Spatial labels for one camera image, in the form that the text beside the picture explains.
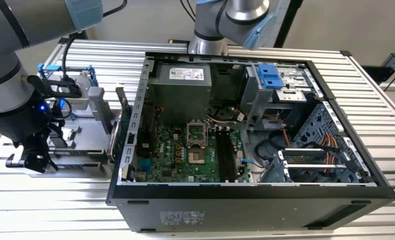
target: black cable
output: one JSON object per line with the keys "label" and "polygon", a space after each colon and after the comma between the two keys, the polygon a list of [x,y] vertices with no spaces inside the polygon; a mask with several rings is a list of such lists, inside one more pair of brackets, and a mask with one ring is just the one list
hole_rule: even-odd
{"label": "black cable", "polygon": [[68,105],[68,114],[65,116],[61,116],[61,117],[53,117],[53,119],[55,120],[64,120],[72,115],[73,107],[72,107],[71,102],[65,98],[59,98],[57,100],[60,102],[64,101],[67,103],[67,105]]}
{"label": "black cable", "polygon": [[188,7],[189,7],[191,14],[196,17],[196,14],[195,14],[195,11],[193,11],[189,0],[187,0],[187,4],[188,4]]}
{"label": "black cable", "polygon": [[119,7],[113,8],[108,12],[104,12],[103,18],[105,18],[107,16],[117,13],[120,10],[123,10],[127,7],[127,4],[128,4],[128,0],[123,0],[123,4]]}
{"label": "black cable", "polygon": [[260,166],[260,165],[258,165],[256,163],[254,163],[254,162],[247,162],[248,164],[252,164],[252,165],[255,165],[258,168],[260,168],[260,169],[264,169],[266,167],[263,167],[263,166]]}
{"label": "black cable", "polygon": [[392,83],[395,82],[395,78],[391,80],[391,82],[388,83],[387,87],[384,88],[383,92],[386,92],[386,90],[390,88],[390,86],[392,85]]}
{"label": "black cable", "polygon": [[185,6],[184,6],[183,0],[179,0],[179,2],[181,3],[183,9],[185,10],[185,12],[187,12],[187,14],[188,14],[191,20],[195,22],[195,18],[193,18],[193,16],[191,15],[189,11],[187,10],[187,8],[185,8]]}
{"label": "black cable", "polygon": [[68,76],[67,75],[65,61],[67,61],[67,54],[69,53],[69,49],[71,49],[71,46],[72,46],[72,43],[73,43],[75,39],[76,39],[75,36],[69,37],[68,43],[67,43],[65,48],[64,48],[63,59],[61,59],[63,78],[65,78]]}

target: blue clip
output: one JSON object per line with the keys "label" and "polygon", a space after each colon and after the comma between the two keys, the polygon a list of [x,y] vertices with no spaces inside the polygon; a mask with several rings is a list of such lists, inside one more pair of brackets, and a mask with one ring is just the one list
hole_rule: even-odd
{"label": "blue clip", "polygon": [[97,81],[96,69],[92,67],[92,65],[89,65],[85,70],[91,73],[91,85],[92,85],[92,87],[97,87],[99,86],[99,81]]}
{"label": "blue clip", "polygon": [[246,158],[240,158],[240,162],[247,164],[254,164],[254,160],[246,159]]}
{"label": "blue clip", "polygon": [[280,79],[278,68],[272,64],[258,65],[258,76],[266,89],[282,89],[284,82]]}
{"label": "blue clip", "polygon": [[51,72],[57,72],[57,71],[61,71],[61,66],[59,66],[59,65],[48,65],[48,66],[45,66],[45,70],[51,71]]}
{"label": "blue clip", "polygon": [[44,64],[43,63],[39,63],[39,65],[37,65],[37,72],[39,72],[40,78],[45,80],[47,75],[45,75],[45,70],[44,70]]}

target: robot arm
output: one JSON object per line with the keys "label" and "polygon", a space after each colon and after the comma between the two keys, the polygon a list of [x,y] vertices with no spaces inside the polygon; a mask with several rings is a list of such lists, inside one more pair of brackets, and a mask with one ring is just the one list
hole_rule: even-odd
{"label": "robot arm", "polygon": [[270,0],[196,0],[195,36],[188,53],[227,55],[227,41],[256,50],[270,36],[276,15]]}
{"label": "robot arm", "polygon": [[[15,51],[83,31],[125,4],[124,0],[119,8],[103,13],[101,0],[0,0],[0,133],[23,148],[21,157],[9,159],[7,167],[36,173],[45,172],[48,165],[57,169],[47,139],[65,144],[65,121],[61,99],[49,106],[45,98],[80,98],[81,94],[68,77],[55,83],[28,76]],[[275,22],[268,7],[270,0],[196,0],[195,38],[188,52],[226,55],[226,38],[255,50]],[[67,88],[68,94],[51,91],[49,85]]]}
{"label": "robot arm", "polygon": [[83,31],[103,16],[101,0],[0,0],[0,133],[23,148],[7,167],[35,173],[43,173],[48,165],[57,169],[47,140],[52,137],[65,144],[60,137],[65,121],[61,99],[49,106],[45,98],[81,96],[73,80],[52,82],[68,89],[63,94],[51,91],[48,81],[28,76],[15,51]]}

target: slotted metal surface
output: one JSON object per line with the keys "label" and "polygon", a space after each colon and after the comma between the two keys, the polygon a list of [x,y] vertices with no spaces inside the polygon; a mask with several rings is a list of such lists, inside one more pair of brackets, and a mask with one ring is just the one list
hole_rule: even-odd
{"label": "slotted metal surface", "polygon": [[[123,86],[133,104],[145,52],[185,53],[184,44],[141,44],[77,40],[67,56],[69,67],[96,69],[104,98],[112,108],[120,104],[115,88]],[[60,64],[63,46],[57,46],[47,64]],[[332,89],[356,132],[379,168],[395,188],[395,105],[359,67],[339,51],[263,48],[248,51],[230,47],[240,57],[312,60]],[[3,145],[0,157],[12,151]],[[380,240],[395,238],[395,202],[332,232],[191,232],[133,233],[119,211],[105,205],[109,179],[29,178],[0,173],[0,239],[331,239]]]}

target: case label sticker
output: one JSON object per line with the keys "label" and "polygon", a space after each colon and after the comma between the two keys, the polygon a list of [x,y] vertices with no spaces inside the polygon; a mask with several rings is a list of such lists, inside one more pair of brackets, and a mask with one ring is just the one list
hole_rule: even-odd
{"label": "case label sticker", "polygon": [[204,70],[202,68],[171,68],[169,79],[204,81]]}
{"label": "case label sticker", "polygon": [[161,225],[202,225],[206,211],[159,211]]}

